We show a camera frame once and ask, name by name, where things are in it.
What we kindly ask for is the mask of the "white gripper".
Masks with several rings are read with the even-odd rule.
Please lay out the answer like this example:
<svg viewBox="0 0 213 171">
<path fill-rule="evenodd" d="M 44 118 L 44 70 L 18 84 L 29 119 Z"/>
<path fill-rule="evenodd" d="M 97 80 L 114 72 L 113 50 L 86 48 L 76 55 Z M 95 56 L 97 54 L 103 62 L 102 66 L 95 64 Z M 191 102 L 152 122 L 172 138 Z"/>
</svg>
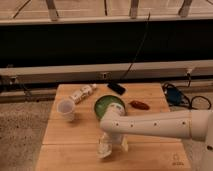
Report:
<svg viewBox="0 0 213 171">
<path fill-rule="evenodd" d="M 128 152 L 128 141 L 127 138 L 123 134 L 117 133 L 108 133 L 107 136 L 112 144 L 121 145 L 125 152 Z"/>
</svg>

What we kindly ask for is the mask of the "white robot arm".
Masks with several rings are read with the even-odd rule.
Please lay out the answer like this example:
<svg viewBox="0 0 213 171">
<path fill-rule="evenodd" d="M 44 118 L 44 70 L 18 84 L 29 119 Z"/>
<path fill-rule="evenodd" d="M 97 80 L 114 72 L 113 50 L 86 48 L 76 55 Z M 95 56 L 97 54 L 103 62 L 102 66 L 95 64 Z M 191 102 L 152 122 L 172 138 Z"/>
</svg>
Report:
<svg viewBox="0 0 213 171">
<path fill-rule="evenodd" d="M 100 120 L 111 134 L 133 134 L 204 141 L 199 171 L 213 171 L 213 110 L 180 110 L 138 116 L 123 116 L 124 108 L 111 103 Z"/>
</svg>

